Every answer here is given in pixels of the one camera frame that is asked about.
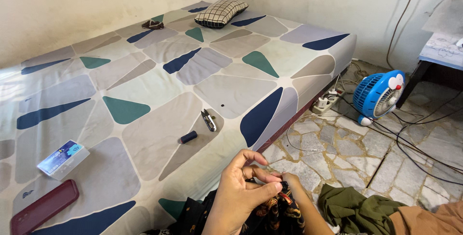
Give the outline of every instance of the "pillow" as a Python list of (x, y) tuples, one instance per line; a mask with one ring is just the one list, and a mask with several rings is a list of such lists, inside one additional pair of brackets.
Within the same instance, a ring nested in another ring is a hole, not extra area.
[(200, 12), (194, 21), (204, 27), (220, 29), (227, 25), (233, 17), (244, 12), (248, 4), (238, 0), (219, 0)]

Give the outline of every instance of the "dark red bed base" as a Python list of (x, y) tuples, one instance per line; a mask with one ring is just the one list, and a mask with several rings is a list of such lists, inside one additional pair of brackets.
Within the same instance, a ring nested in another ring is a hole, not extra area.
[[(320, 91), (316, 96), (314, 96), (303, 108), (301, 108), (288, 122), (286, 122), (275, 134), (272, 135), (259, 149), (257, 149), (257, 152), (263, 153), (265, 149), (267, 149), (273, 142), (275, 142), (282, 133), (284, 133), (288, 128), (291, 127), (291, 125), (298, 120), (298, 118), (304, 114), (304, 112), (312, 106), (313, 102), (317, 100), (325, 90)], [(245, 163), (245, 166), (248, 166), (252, 163), (252, 161), (247, 161)]]

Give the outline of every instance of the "maroon phone case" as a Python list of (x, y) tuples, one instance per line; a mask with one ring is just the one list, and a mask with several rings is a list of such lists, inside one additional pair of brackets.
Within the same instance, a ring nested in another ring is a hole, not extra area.
[(26, 235), (50, 220), (79, 198), (79, 190), (72, 179), (42, 196), (11, 219), (11, 234)]

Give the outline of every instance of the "sticker label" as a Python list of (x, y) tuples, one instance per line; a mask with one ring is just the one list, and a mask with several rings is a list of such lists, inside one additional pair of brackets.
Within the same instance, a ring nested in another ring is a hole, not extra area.
[(56, 150), (53, 154), (39, 163), (37, 167), (45, 173), (51, 174), (81, 148), (82, 145), (69, 140), (66, 144), (63, 144), (60, 149)]

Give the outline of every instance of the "olive green cloth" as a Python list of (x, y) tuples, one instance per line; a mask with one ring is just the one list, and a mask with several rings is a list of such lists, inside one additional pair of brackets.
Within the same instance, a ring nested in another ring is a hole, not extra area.
[(327, 222), (339, 225), (341, 232), (375, 235), (394, 235), (394, 225), (388, 216), (406, 206), (379, 195), (367, 198), (353, 187), (334, 188), (327, 184), (321, 188), (318, 205)]

